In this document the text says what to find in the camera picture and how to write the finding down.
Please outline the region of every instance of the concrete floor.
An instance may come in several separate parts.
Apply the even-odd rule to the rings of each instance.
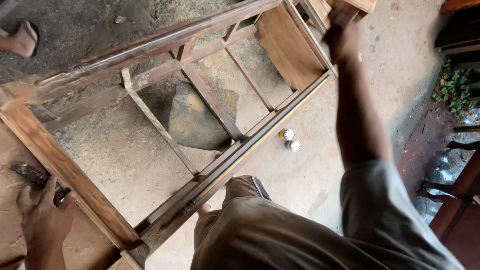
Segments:
[[[83,25],[75,26],[81,31],[72,33],[63,25],[68,25],[68,16],[76,18],[76,15],[72,15],[72,10],[64,12],[67,4],[63,3],[56,14],[44,13],[48,21],[42,21],[41,25],[45,31],[50,31],[46,37],[52,41],[46,44],[45,56],[29,62],[3,55],[1,61],[23,72],[37,72],[92,50],[108,47],[111,43],[132,39],[234,2],[66,1],[73,7],[78,5],[80,13],[88,10],[98,16],[90,14],[91,18],[81,22]],[[374,14],[360,23],[363,63],[368,70],[377,109],[391,134],[396,159],[420,119],[440,68],[441,56],[432,48],[438,32],[438,10],[442,2],[378,1]],[[31,17],[31,14],[40,18],[42,12],[21,9],[17,14],[10,15],[10,20]],[[113,25],[113,18],[122,14],[132,19],[126,24]],[[146,14],[150,15],[148,20],[145,19]],[[69,38],[70,42],[75,40],[73,48],[66,45]],[[274,106],[291,93],[255,38],[237,44],[234,50]],[[57,57],[50,61],[52,53]],[[160,56],[139,65],[135,72],[167,57]],[[268,113],[225,52],[204,59],[194,68],[208,85],[239,93],[236,124],[243,132]],[[174,74],[139,92],[165,126],[174,85],[179,79],[184,78],[180,73]],[[337,86],[334,82],[285,126],[296,131],[296,138],[302,143],[300,152],[287,151],[279,138],[272,138],[260,146],[239,174],[256,175],[264,182],[275,202],[341,233],[338,193],[343,166],[335,134],[336,99]],[[53,135],[133,226],[190,178],[180,160],[128,98]],[[185,148],[185,152],[199,169],[216,155],[212,151],[192,148]],[[224,196],[223,190],[215,194],[212,198],[214,208],[220,207]],[[196,216],[190,218],[148,259],[147,269],[157,268],[158,265],[168,265],[169,269],[190,267],[196,219]]]

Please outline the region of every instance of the person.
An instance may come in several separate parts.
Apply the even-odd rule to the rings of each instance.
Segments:
[[[0,36],[0,50],[10,51],[25,58],[35,57],[38,52],[39,36],[38,27],[28,20],[23,20],[16,34],[11,37]]]
[[[211,210],[208,204],[198,210],[192,270],[463,269],[421,220],[393,165],[391,143],[358,61],[355,25],[332,26],[327,36],[339,74],[336,129],[346,170],[340,191],[345,236],[274,203],[256,177],[234,177],[226,185],[221,210]],[[55,222],[63,226],[58,233],[44,225],[45,220],[53,218],[28,216],[25,221],[27,262],[37,259],[47,265],[54,253],[61,257],[60,250],[38,249],[59,249],[71,221]],[[35,238],[31,235],[40,233],[42,241],[55,244],[29,244]],[[48,240],[50,234],[54,239]],[[39,265],[28,263],[27,269],[54,269]]]

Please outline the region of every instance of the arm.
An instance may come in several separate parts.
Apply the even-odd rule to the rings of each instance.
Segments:
[[[65,270],[62,245],[72,228],[72,206],[75,195],[70,192],[60,207],[53,205],[56,178],[51,177],[34,205],[27,186],[18,195],[17,204],[22,212],[22,230],[25,236],[27,270]]]
[[[326,35],[332,62],[338,64],[336,131],[346,170],[369,160],[393,162],[392,146],[376,107],[362,64],[358,61],[359,33],[355,25],[335,25]]]

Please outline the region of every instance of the flip-flop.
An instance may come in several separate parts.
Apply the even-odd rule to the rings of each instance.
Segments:
[[[32,58],[32,57],[35,57],[37,54],[38,54],[38,45],[40,43],[40,31],[38,29],[38,26],[34,23],[32,23],[31,21],[29,20],[24,20],[22,22],[22,26],[23,29],[25,30],[25,32],[27,33],[27,35],[33,40],[35,41],[35,38],[33,37],[33,35],[30,33],[30,30],[28,29],[28,26],[27,26],[27,23],[30,24],[30,27],[35,31],[36,33],[36,44],[35,44],[35,49],[33,49],[33,52],[32,52],[32,55],[30,55],[29,58]]]

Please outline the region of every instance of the dirt floor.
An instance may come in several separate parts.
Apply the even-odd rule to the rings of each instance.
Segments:
[[[21,18],[35,21],[42,29],[40,55],[25,60],[2,54],[0,63],[25,73],[38,72],[235,2],[47,0],[38,5],[33,0],[23,0],[0,21],[0,27],[13,31]],[[440,27],[438,10],[442,2],[378,1],[374,14],[360,23],[363,63],[368,70],[376,107],[394,143],[396,160],[400,160],[407,139],[424,117],[424,108],[440,69],[442,57],[433,50],[433,42]],[[127,20],[115,24],[117,15]],[[319,38],[318,32],[313,28],[312,31]],[[224,32],[225,29],[203,39],[197,46],[221,37]],[[291,93],[254,37],[233,48],[273,106]],[[134,73],[168,58],[166,54],[150,59],[138,65]],[[248,131],[268,113],[226,52],[200,61],[194,69],[212,88],[229,89],[239,94],[236,124],[242,132]],[[168,127],[175,83],[181,79],[184,77],[177,73],[139,92],[165,127]],[[118,80],[105,84],[118,83]],[[91,87],[48,106],[55,110],[58,104],[84,98],[96,91],[98,88]],[[296,131],[296,138],[302,143],[300,152],[289,152],[283,141],[272,138],[260,146],[239,174],[258,176],[275,202],[341,234],[338,192],[344,170],[335,134],[336,99],[337,86],[333,82],[285,126]],[[132,226],[191,177],[129,98],[57,130],[53,135]],[[218,154],[186,147],[184,150],[199,169]],[[5,168],[1,172],[8,174]],[[17,190],[17,187],[8,189],[1,197],[0,219],[5,228],[1,235],[16,235],[9,242],[10,247],[13,244],[21,247],[23,242],[18,233],[20,220],[14,210]],[[220,208],[224,196],[223,190],[215,194],[212,198],[214,208]],[[190,218],[148,259],[147,269],[156,269],[158,265],[167,265],[169,269],[190,267],[196,219],[196,216]],[[77,227],[76,232],[81,235],[82,226]],[[65,254],[71,253],[75,255],[71,257],[78,258],[67,260],[69,269],[89,268],[81,263],[82,258],[87,260],[91,257],[89,252],[99,255],[106,249],[104,243],[99,243],[99,237],[102,235],[93,237],[95,240],[90,246],[80,247],[82,253],[64,250]],[[16,253],[2,256],[6,259],[22,252],[24,248],[18,248]]]

